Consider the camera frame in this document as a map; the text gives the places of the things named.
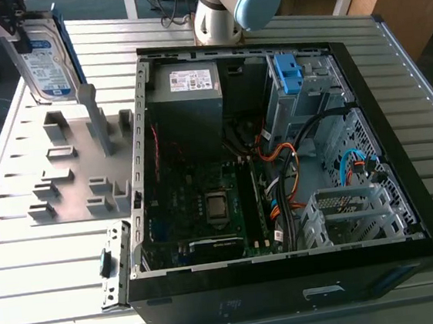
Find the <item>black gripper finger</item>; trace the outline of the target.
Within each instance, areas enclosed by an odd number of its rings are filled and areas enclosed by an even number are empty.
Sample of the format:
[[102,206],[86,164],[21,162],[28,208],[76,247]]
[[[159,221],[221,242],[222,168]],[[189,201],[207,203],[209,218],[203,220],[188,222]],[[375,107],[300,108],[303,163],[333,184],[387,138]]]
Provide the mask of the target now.
[[32,43],[21,24],[18,24],[17,33],[19,36],[19,40],[16,42],[18,53],[32,52]]

